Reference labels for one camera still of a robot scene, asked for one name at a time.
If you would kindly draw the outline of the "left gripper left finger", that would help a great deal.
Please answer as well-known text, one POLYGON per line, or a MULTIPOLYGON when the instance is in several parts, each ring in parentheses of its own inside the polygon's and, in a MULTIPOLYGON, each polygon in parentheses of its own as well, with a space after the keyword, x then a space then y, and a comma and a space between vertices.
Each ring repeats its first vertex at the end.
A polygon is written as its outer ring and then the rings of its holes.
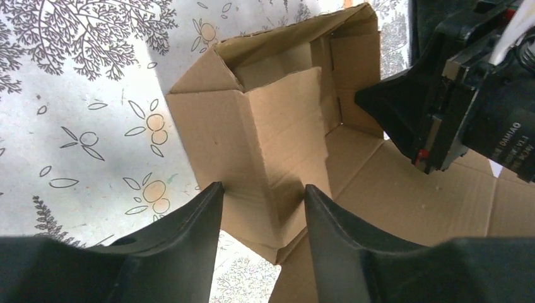
POLYGON ((108 246, 86 249, 47 237, 1 238, 2 302, 207 302, 224 188, 108 246))

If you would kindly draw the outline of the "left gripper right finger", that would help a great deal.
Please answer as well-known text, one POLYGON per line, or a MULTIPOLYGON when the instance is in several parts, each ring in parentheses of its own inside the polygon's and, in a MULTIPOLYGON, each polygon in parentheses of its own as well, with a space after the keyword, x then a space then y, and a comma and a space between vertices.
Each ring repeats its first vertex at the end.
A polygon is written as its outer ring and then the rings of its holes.
POLYGON ((533 302, 532 237, 460 237, 426 247, 305 186, 320 302, 533 302))

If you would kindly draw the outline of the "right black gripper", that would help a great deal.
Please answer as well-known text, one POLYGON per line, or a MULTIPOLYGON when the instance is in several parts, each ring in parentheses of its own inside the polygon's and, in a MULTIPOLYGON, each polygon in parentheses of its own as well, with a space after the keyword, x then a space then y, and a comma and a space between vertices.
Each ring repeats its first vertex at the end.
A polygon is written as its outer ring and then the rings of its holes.
POLYGON ((534 2, 414 1, 413 16, 415 64, 355 104, 427 174, 472 150, 533 182, 534 2))

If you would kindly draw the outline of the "brown cardboard box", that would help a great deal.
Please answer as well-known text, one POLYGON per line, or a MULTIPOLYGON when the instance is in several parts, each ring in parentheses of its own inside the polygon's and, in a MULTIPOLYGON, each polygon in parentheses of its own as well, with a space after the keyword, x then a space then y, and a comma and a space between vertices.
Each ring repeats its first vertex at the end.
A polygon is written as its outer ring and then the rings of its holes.
POLYGON ((281 267, 268 302, 316 302, 304 187, 419 244, 534 235, 534 186, 470 151, 417 172, 350 102, 380 78, 371 5, 213 44, 166 97, 200 188, 225 188, 222 229, 281 267))

